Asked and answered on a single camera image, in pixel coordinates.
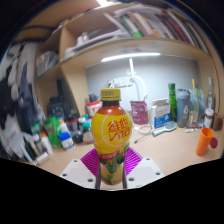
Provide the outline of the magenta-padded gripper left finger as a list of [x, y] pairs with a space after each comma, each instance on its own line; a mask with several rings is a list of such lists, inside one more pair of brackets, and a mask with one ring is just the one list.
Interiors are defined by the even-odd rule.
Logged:
[[72, 159], [60, 176], [81, 187], [99, 189], [101, 168], [96, 149], [93, 148], [81, 159]]

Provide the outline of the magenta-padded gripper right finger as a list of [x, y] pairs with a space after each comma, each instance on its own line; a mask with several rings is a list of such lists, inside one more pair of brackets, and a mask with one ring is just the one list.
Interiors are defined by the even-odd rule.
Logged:
[[163, 177], [152, 158], [142, 157], [131, 147], [127, 149], [123, 163], [124, 189], [143, 187]]

